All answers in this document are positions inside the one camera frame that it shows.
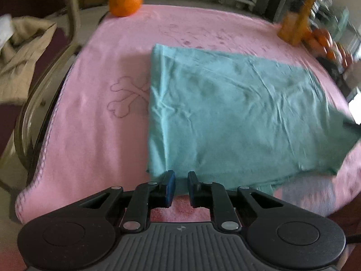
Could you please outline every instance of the chair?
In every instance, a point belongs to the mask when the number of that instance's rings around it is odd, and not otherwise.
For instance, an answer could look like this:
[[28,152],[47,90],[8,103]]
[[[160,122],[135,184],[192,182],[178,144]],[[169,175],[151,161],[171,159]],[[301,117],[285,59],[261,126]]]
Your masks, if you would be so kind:
[[34,112],[42,105],[43,94],[52,84],[56,73],[80,50],[81,46],[76,42],[76,34],[80,27],[78,0],[65,0],[65,4],[69,19],[69,35],[66,36],[60,28],[56,29],[49,46],[36,63],[27,102],[22,106],[0,105],[0,166],[5,164],[15,145],[21,163],[29,169],[33,155],[30,129]]

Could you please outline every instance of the yellow bottle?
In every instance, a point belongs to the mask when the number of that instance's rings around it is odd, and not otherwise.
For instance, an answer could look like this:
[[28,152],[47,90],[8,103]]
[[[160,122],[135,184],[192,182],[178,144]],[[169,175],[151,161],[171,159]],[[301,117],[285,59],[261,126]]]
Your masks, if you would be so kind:
[[301,42],[309,26],[308,17],[310,16],[315,1],[316,0],[305,0],[299,13],[289,12],[286,14],[282,22],[281,30],[278,32],[278,36],[281,39],[292,46],[297,46]]

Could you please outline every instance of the metal rivet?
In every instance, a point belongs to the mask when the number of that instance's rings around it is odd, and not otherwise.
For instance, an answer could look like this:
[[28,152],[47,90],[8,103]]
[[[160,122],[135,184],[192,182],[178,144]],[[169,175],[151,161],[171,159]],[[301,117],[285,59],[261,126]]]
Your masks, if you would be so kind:
[[123,224],[123,227],[127,230],[137,230],[140,227],[140,223],[137,221],[127,221]]
[[239,224],[234,221],[225,221],[221,224],[221,226],[225,230],[236,230],[239,228]]

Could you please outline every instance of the dark red cushion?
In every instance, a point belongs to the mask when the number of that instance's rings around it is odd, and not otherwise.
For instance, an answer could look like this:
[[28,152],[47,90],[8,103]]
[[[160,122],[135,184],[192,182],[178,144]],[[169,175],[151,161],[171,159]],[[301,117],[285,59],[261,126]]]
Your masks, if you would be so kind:
[[52,63],[52,61],[56,58],[59,52],[64,50],[67,44],[68,39],[65,36],[64,31],[61,28],[57,28],[50,44],[35,65],[34,75],[31,80],[30,89],[34,86],[34,84],[36,84],[37,80],[40,78],[40,76],[43,74],[49,64]]

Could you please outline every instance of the pink towel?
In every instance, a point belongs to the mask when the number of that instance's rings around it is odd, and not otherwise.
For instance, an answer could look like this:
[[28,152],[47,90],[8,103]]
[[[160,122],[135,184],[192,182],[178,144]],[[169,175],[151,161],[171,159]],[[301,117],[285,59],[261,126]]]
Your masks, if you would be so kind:
[[[67,76],[34,180],[17,198],[21,222],[114,185],[133,190],[149,180],[147,93],[155,43],[245,53],[310,68],[328,99],[349,114],[326,71],[303,47],[279,39],[277,30],[260,19],[190,7],[144,5],[130,17],[107,17]],[[325,215],[336,211],[361,191],[360,168],[358,144],[337,177],[324,177],[317,188],[301,183],[292,202]],[[290,199],[293,191],[285,186],[275,195]],[[178,197],[171,209],[156,209],[152,220],[209,220],[208,210],[191,209],[187,200]]]

